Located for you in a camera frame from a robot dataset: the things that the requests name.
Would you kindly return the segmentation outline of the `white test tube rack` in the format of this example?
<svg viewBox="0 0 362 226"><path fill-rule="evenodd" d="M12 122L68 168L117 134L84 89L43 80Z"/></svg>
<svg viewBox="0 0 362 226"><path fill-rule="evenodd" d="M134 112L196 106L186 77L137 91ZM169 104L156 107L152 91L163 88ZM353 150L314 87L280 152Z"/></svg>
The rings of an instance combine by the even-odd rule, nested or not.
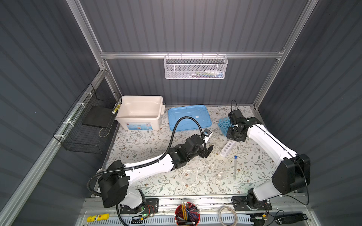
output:
<svg viewBox="0 0 362 226"><path fill-rule="evenodd" d="M231 152L231 150L233 149L233 147L235 145L236 145L236 141L228 140L227 144L222 148L222 150L220 152L220 156L225 158L227 155L229 155L229 153Z"/></svg>

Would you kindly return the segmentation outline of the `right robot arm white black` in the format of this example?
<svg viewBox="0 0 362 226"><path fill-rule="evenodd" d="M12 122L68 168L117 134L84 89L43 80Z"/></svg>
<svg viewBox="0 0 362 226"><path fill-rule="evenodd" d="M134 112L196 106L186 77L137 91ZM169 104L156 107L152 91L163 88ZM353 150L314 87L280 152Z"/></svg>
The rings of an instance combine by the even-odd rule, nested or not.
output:
<svg viewBox="0 0 362 226"><path fill-rule="evenodd" d="M306 154L297 154L288 148L255 117L230 115L230 121L228 139L241 142L248 137L254 140L276 165L270 180L248 190L246 203L251 210L265 206L265 202L271 198L308 188L311 160Z"/></svg>

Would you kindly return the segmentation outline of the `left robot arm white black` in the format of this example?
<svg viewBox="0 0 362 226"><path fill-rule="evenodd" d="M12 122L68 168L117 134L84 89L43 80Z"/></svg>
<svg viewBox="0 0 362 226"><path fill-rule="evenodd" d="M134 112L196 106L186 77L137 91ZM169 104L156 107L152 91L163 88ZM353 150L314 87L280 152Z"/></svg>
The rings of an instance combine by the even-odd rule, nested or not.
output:
<svg viewBox="0 0 362 226"><path fill-rule="evenodd" d="M202 138L194 134L186 139L184 144L168 149L164 157L157 156L130 164L113 162L98 176L99 196L102 198L103 207L110 208L120 204L140 212L147 205L147 201L142 190L133 188L132 185L148 177L182 168L197 156L207 158L214 148L213 145L204 147L208 140L209 136Z"/></svg>

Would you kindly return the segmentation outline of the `long blue-capped test tube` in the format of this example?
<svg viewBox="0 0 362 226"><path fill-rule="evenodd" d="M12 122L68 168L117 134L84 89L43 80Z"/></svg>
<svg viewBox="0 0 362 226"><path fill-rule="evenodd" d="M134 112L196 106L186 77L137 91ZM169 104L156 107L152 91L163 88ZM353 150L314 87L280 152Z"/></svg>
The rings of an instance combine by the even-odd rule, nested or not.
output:
<svg viewBox="0 0 362 226"><path fill-rule="evenodd" d="M233 173L233 180L234 181L236 181L236 178L237 178L237 167L238 167L237 159L238 159L238 157L235 155L234 156L234 173Z"/></svg>

